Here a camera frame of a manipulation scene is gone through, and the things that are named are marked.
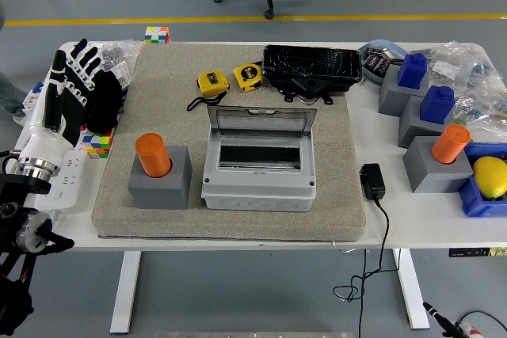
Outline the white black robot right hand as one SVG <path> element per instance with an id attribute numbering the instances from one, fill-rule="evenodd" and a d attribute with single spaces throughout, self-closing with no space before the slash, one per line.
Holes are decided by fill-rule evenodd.
<path id="1" fill-rule="evenodd" d="M 444 337 L 483 338 L 483 335 L 475 327 L 464 322 L 452 323 L 449 319 L 441 315 L 433 306 L 427 302 L 423 302 L 423 306 L 428 314 L 432 316 L 444 330 L 442 333 Z"/>

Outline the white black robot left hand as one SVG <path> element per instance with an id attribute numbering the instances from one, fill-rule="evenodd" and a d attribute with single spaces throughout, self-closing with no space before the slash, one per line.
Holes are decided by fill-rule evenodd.
<path id="1" fill-rule="evenodd" d="M 78 142 L 102 74 L 98 49 L 86 39 L 56 51 L 29 121 L 30 137 L 20 163 L 41 160 L 62 165 L 64 154 Z"/>

